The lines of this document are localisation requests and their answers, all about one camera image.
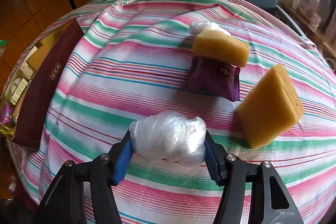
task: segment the purple wrapper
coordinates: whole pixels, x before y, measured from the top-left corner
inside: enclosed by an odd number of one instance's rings
[[[240,68],[206,57],[193,57],[190,78],[183,90],[210,93],[239,101]]]
[[[6,124],[8,122],[11,122],[13,119],[13,109],[9,106],[7,102],[5,102],[3,110],[0,115],[0,123],[1,124]]]

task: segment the striped tablecloth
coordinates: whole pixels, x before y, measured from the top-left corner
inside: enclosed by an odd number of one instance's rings
[[[320,220],[336,193],[336,78],[311,41],[242,0],[102,1],[69,13],[44,34],[73,18],[85,35],[58,83],[40,150],[21,165],[34,201],[64,161],[90,161],[119,142],[133,120],[175,110],[203,118],[215,142],[241,159],[271,160],[304,222]],[[305,108],[297,125],[253,151],[233,116],[234,104],[180,90],[193,56],[188,26],[197,21],[214,21],[249,43],[241,100],[271,66],[286,66]],[[84,191],[87,219],[94,223],[88,184]],[[134,155],[113,192],[124,223],[212,223],[222,188],[205,166]],[[250,198],[247,184],[241,223],[247,223]]]

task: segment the white plastic bag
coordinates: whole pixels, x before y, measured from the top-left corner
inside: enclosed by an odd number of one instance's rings
[[[134,121],[129,126],[133,150],[150,160],[166,159],[199,166],[205,157],[205,122],[174,111]]]
[[[231,36],[231,34],[227,31],[221,28],[217,23],[215,22],[209,22],[209,21],[203,21],[203,22],[192,22],[189,25],[189,33],[195,37],[196,35],[200,34],[204,29],[209,30],[217,30],[224,34],[227,34]]]

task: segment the foam block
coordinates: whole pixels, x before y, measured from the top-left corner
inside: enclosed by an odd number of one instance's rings
[[[249,58],[249,45],[220,31],[205,29],[196,36],[192,52],[242,68]]]
[[[250,146],[258,149],[295,125],[305,109],[286,68],[278,64],[260,79],[236,112]]]

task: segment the silver screw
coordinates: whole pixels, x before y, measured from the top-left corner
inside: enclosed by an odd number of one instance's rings
[[[235,155],[233,155],[233,154],[229,154],[229,155],[226,156],[226,158],[227,158],[229,161],[235,161],[237,157],[236,157]]]
[[[65,163],[64,163],[64,166],[65,167],[70,167],[70,166],[72,166],[73,165],[73,161],[72,160],[67,160]]]
[[[104,153],[104,154],[101,154],[100,156],[99,156],[99,158],[101,159],[101,160],[108,160],[109,159],[109,154],[107,154],[107,153]]]
[[[263,164],[266,168],[270,168],[270,167],[272,166],[272,164],[271,164],[268,160],[263,161],[262,164]]]

